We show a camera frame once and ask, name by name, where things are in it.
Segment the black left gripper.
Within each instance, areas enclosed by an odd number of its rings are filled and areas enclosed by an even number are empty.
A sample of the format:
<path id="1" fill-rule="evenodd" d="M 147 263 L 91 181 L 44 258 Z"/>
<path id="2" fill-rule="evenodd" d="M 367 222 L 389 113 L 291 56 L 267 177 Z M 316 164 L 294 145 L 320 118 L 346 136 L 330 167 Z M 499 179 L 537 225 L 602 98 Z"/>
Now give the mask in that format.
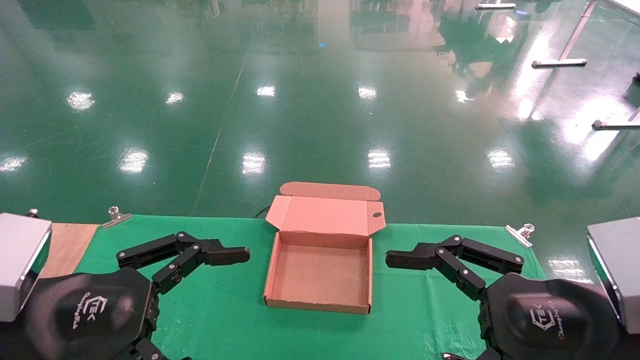
<path id="1" fill-rule="evenodd" d="M 157 318 L 153 284 L 135 269 L 45 278 L 22 311 L 22 357 L 169 360 L 151 341 Z"/>

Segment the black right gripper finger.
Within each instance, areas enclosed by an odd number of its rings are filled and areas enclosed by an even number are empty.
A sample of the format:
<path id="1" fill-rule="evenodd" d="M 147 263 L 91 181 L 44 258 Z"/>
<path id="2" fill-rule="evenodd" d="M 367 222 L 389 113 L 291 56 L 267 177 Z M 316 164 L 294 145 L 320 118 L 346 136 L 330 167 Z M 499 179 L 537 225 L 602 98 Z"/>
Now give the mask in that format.
<path id="1" fill-rule="evenodd" d="M 520 274 L 524 258 L 510 251 L 476 240 L 452 235 L 440 243 L 418 243 L 411 251 L 389 250 L 386 265 L 396 269 L 428 271 L 435 269 L 457 286 L 469 299 L 478 301 L 487 283 L 464 262 L 499 274 Z"/>

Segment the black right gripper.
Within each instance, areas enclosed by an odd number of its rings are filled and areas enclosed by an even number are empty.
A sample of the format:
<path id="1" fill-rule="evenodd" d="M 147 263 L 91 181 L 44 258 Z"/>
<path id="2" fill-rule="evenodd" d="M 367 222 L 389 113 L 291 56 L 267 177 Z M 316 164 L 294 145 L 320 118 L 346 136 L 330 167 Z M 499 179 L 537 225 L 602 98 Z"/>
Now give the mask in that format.
<path id="1" fill-rule="evenodd" d="M 624 360 L 626 331 L 598 285 L 508 273 L 480 301 L 476 360 Z"/>

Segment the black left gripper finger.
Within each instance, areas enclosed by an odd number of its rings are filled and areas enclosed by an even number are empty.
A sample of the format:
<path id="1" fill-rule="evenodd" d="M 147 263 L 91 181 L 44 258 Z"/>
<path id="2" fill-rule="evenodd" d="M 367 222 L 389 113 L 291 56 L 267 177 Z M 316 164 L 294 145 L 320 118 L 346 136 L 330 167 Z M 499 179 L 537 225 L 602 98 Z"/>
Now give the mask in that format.
<path id="1" fill-rule="evenodd" d="M 198 239 L 187 232 L 165 235 L 117 253 L 119 268 L 141 269 L 169 259 L 151 277 L 154 292 L 167 294 L 200 265 L 243 264 L 250 260 L 247 247 L 225 247 L 219 239 Z"/>

